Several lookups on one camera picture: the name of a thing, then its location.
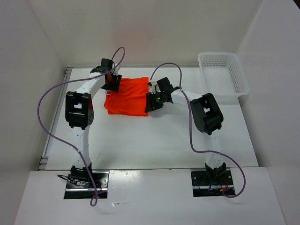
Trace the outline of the orange mesh shorts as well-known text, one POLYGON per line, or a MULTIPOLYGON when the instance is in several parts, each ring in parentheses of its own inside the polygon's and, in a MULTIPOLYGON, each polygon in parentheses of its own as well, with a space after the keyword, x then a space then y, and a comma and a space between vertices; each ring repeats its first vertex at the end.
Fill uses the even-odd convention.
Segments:
POLYGON ((107 92, 104 108, 108 114, 147 117, 145 108, 148 81, 148 77, 122 78, 119 91, 107 92))

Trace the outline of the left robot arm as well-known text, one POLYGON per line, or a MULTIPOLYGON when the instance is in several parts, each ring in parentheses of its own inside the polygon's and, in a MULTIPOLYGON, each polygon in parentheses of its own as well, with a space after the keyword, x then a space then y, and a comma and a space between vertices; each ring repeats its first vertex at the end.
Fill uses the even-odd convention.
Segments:
POLYGON ((65 119, 73 134, 73 145, 79 154, 71 167, 70 182, 82 187, 93 186, 89 155, 89 130, 94 121, 92 99, 100 90, 117 92, 122 76, 119 67, 111 59, 102 59, 101 64, 90 72, 90 79, 76 91, 68 91, 65 98, 65 119))

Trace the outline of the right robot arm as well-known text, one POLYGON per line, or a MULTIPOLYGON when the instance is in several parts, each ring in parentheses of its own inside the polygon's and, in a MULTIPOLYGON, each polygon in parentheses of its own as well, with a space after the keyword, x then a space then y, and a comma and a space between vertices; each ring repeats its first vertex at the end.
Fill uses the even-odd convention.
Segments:
POLYGON ((211 93, 205 95, 184 91, 179 86, 171 85, 168 78, 148 82, 150 92, 146 94, 145 112, 161 109, 164 103, 186 105, 189 110, 189 131, 192 125, 206 137, 207 153, 205 161, 206 180, 217 184, 226 171, 226 164, 221 156, 220 129, 224 121, 223 114, 211 93))

